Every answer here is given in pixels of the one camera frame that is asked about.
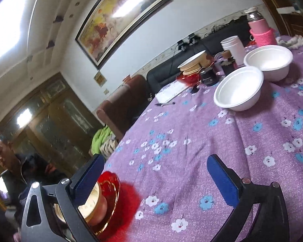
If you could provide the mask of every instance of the pink thermos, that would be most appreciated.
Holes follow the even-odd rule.
[[[244,12],[251,28],[250,33],[258,46],[277,44],[274,30],[269,27],[266,19],[257,11],[256,7],[251,7]]]

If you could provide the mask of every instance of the man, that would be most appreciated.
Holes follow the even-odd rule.
[[[4,181],[11,204],[16,206],[14,216],[19,227],[21,227],[23,208],[31,184],[38,181],[42,185],[52,185],[66,177],[36,153],[15,154],[11,142],[2,135],[0,135],[0,166],[7,170],[4,173]]]

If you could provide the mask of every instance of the picture frame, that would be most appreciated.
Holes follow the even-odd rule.
[[[100,70],[116,49],[149,17],[172,0],[98,0],[75,41]]]

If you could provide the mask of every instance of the bottle cap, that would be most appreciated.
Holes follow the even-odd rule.
[[[257,7],[251,7],[247,10],[244,10],[245,14],[249,14],[249,13],[255,12],[255,11],[257,11]]]
[[[230,50],[225,50],[221,53],[222,57],[225,58],[225,59],[228,59],[230,57],[232,57],[232,54],[230,52]]]

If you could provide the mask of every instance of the painting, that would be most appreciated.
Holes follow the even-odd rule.
[[[171,0],[98,0],[75,40],[99,70],[126,38]]]

